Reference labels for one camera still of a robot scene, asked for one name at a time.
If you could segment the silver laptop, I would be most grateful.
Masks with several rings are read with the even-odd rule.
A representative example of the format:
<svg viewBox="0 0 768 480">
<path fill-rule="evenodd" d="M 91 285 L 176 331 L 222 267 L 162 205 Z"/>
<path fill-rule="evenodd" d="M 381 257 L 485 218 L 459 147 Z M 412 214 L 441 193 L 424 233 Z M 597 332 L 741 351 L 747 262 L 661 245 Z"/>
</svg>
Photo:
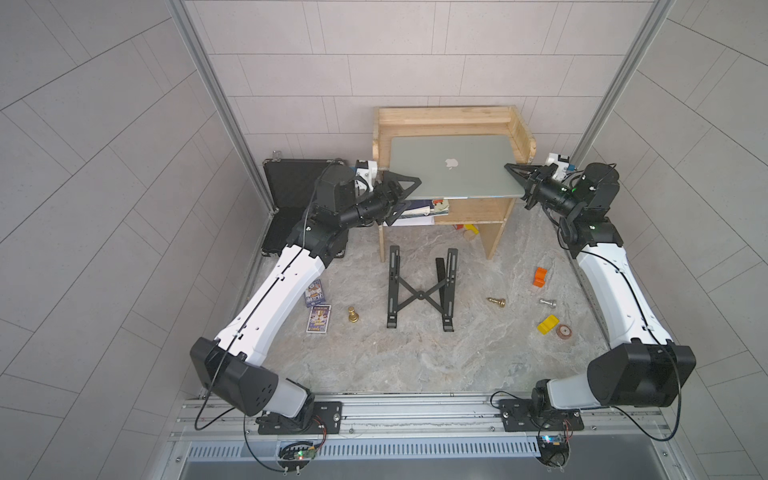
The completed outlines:
<svg viewBox="0 0 768 480">
<path fill-rule="evenodd" d="M 505 169 L 515 160 L 503 135 L 395 137 L 390 170 L 421 180 L 412 200 L 520 198 L 523 187 Z"/>
</svg>

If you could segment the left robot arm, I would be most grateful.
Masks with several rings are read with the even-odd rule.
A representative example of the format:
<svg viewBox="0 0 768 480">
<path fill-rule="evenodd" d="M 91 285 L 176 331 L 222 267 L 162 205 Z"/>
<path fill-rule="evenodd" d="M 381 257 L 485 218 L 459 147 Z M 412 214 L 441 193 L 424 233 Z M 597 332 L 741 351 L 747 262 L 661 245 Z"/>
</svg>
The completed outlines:
<svg viewBox="0 0 768 480">
<path fill-rule="evenodd" d="M 191 347 L 192 364 L 207 393 L 247 417 L 267 411 L 307 422 L 312 393 L 264 368 L 270 346 L 311 283 L 345 249 L 349 230 L 393 224 L 420 184 L 417 177 L 390 171 L 367 180 L 342 163 L 330 163 L 270 276 L 214 338 L 199 338 Z"/>
</svg>

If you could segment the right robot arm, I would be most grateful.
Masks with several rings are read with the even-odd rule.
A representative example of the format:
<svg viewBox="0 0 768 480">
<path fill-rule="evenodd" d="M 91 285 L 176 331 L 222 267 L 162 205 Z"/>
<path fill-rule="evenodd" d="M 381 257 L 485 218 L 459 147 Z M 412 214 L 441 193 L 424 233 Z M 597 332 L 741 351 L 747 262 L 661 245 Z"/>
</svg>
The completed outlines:
<svg viewBox="0 0 768 480">
<path fill-rule="evenodd" d="M 616 167 L 592 163 L 569 177 L 556 162 L 505 169 L 522 186 L 526 209 L 541 206 L 556 215 L 559 242 L 610 346 L 585 373 L 539 382 L 544 404 L 557 410 L 670 406 L 696 358 L 659 323 L 631 272 L 623 239 L 608 217 L 620 190 Z"/>
</svg>

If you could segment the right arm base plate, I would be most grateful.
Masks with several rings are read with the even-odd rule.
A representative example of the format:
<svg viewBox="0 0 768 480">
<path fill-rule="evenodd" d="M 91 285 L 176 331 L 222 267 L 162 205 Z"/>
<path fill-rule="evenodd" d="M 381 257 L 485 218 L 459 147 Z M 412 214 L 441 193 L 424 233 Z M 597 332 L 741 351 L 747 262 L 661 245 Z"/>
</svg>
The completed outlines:
<svg viewBox="0 0 768 480">
<path fill-rule="evenodd" d="M 529 399 L 501 399 L 494 405 L 507 433 L 577 432 L 585 428 L 579 410 L 544 409 L 536 413 Z"/>
</svg>

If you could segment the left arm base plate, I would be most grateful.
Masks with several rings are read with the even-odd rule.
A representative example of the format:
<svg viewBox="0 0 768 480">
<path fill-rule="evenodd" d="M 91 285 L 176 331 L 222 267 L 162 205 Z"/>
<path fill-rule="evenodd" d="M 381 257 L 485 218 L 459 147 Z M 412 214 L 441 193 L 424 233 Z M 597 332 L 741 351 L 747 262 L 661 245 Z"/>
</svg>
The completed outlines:
<svg viewBox="0 0 768 480">
<path fill-rule="evenodd" d="M 270 412 L 256 420 L 258 434 L 338 434 L 342 413 L 343 403 L 338 401 L 315 401 L 311 410 L 304 409 L 296 418 Z"/>
</svg>

